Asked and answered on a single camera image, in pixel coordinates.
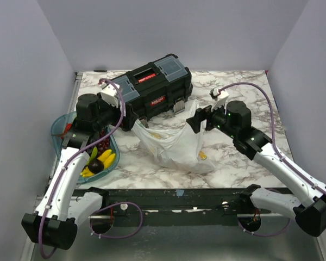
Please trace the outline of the white plastic bag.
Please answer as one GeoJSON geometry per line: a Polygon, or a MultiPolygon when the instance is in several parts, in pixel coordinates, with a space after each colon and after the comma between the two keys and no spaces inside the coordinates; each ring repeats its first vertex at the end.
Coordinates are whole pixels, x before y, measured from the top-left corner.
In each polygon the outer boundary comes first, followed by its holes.
{"type": "Polygon", "coordinates": [[[188,123],[181,129],[150,129],[136,120],[132,132],[154,162],[169,169],[205,174],[215,164],[202,152],[203,133],[194,133],[188,123]]]}

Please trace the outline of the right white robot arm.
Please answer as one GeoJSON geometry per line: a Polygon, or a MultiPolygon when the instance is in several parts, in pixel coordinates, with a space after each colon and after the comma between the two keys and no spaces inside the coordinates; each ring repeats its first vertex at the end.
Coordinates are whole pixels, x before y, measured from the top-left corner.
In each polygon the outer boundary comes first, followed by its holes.
{"type": "Polygon", "coordinates": [[[284,195],[252,185],[239,199],[240,209],[251,213],[266,209],[294,219],[308,235],[320,236],[326,230],[326,184],[308,174],[282,151],[264,132],[252,126],[252,113],[242,101],[226,106],[198,108],[186,122],[195,133],[206,121],[206,130],[216,128],[232,138],[234,147],[248,159],[263,166],[287,186],[284,195]]]}

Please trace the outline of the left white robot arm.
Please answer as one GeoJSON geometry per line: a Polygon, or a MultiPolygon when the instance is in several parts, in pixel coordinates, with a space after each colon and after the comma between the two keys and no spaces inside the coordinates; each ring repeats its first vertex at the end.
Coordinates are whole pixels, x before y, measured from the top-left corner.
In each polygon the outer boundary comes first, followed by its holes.
{"type": "Polygon", "coordinates": [[[71,203],[82,171],[89,166],[92,150],[113,131],[100,136],[103,129],[122,126],[126,102],[121,94],[86,94],[78,98],[71,128],[64,134],[57,169],[41,202],[32,214],[24,214],[21,224],[29,239],[38,244],[42,256],[44,246],[68,250],[74,243],[78,227],[91,214],[103,215],[112,209],[109,193],[89,188],[76,203],[71,203]]]}

